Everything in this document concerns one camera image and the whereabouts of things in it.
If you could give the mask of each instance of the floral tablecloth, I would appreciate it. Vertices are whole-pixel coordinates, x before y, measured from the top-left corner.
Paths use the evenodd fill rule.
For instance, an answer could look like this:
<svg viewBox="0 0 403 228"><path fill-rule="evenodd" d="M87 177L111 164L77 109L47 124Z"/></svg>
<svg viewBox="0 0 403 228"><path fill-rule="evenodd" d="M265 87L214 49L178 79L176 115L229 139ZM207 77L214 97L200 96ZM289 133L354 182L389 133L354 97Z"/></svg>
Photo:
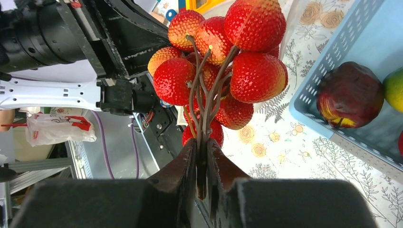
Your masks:
<svg viewBox="0 0 403 228"><path fill-rule="evenodd" d="M174 9L172 2L161 0L157 11ZM297 122L288 111L291 97L353 2L309 2L283 59L287 89L267 101L245 128L225 129L222 150L255 178L349 181L362 193L379 227L403 227L403 186Z"/></svg>

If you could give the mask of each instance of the plastic bag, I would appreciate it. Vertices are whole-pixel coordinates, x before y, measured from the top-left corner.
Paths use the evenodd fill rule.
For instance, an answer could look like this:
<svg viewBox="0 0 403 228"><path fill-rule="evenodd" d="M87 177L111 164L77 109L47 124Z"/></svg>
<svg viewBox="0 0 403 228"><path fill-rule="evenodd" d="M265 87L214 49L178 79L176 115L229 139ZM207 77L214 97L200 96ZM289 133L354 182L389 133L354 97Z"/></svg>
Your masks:
<svg viewBox="0 0 403 228"><path fill-rule="evenodd" d="M96 140L94 126L86 118L57 114L34 114L27 118L25 136L31 146Z"/></svg>

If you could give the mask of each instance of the yellow object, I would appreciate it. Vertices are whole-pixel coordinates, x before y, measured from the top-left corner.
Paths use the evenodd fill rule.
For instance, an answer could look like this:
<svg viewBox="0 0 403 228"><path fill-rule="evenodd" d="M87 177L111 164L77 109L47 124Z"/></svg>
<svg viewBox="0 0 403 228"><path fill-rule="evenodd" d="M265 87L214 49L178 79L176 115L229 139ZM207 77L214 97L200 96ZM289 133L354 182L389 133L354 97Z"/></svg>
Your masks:
<svg viewBox="0 0 403 228"><path fill-rule="evenodd" d="M212 7L222 3L225 0L206 0L206 3L204 3L202 6L197 8L197 0L186 0L186 9L187 10L194 10L196 12L199 12L200 14L203 14L207 12L209 9Z"/></svg>
<svg viewBox="0 0 403 228"><path fill-rule="evenodd" d="M385 100L403 113L403 67L394 71L384 80Z"/></svg>

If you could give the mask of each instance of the yellow fruit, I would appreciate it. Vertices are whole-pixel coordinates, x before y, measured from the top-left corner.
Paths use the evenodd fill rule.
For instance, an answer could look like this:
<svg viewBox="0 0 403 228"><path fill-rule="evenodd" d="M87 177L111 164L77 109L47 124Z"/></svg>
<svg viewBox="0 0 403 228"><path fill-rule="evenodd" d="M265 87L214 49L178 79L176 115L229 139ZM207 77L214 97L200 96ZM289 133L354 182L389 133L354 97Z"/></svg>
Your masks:
<svg viewBox="0 0 403 228"><path fill-rule="evenodd" d="M385 78L385 99L398 112L403 113L403 67Z"/></svg>

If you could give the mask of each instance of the basket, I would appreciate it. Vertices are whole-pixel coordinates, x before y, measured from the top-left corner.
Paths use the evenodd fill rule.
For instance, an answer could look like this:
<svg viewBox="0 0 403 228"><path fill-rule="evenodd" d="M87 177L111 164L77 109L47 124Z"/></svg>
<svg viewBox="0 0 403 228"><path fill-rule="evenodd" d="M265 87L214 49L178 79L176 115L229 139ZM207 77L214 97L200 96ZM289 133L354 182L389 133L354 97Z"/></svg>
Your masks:
<svg viewBox="0 0 403 228"><path fill-rule="evenodd" d="M341 148L403 183L397 139L403 114L385 101L377 118L358 129L332 129L316 108L317 87L327 71L347 61L370 68L380 81L403 66L401 0L356 0L290 102L294 118Z"/></svg>

